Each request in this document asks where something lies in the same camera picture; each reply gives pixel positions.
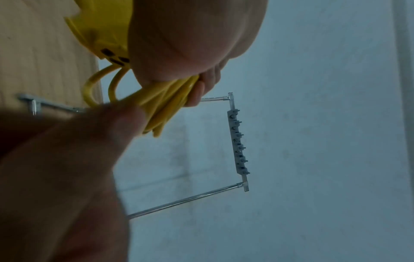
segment wooden floor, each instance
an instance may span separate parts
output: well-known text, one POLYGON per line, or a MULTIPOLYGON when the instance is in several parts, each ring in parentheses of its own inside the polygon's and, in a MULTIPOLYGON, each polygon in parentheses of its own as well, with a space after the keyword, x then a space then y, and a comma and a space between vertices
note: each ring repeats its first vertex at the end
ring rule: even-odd
MULTIPOLYGON (((73 0, 0 2, 0 108, 27 110, 17 93, 85 106, 80 90, 97 62, 63 20, 77 12, 73 0)), ((99 89, 95 96, 102 100, 99 89)))

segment hand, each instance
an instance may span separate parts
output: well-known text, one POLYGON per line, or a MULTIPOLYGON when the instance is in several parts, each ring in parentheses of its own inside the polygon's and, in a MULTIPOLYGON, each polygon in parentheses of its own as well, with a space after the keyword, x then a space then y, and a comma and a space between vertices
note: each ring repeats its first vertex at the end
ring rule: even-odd
POLYGON ((0 113, 2 261, 126 261, 111 170, 145 125, 121 103, 67 122, 0 113))
POLYGON ((129 56, 142 86, 201 74, 188 97, 197 105, 229 59, 254 42, 268 0, 134 0, 129 56))

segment yellow plastic object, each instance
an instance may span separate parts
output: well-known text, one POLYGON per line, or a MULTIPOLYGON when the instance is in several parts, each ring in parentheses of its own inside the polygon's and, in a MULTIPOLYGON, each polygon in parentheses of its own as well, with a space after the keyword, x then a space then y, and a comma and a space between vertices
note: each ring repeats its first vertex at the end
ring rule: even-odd
MULTIPOLYGON (((65 18, 73 34, 90 52, 112 63, 94 74, 84 85, 83 98, 93 107, 92 89, 105 75, 119 70, 108 95, 117 101, 115 91, 122 77, 131 69, 128 56, 128 27, 132 16, 132 0, 75 0, 81 12, 65 18)), ((144 133, 161 135, 164 125, 186 104, 188 94, 199 76, 145 86, 125 99, 132 99, 147 113, 149 123, 144 133)))

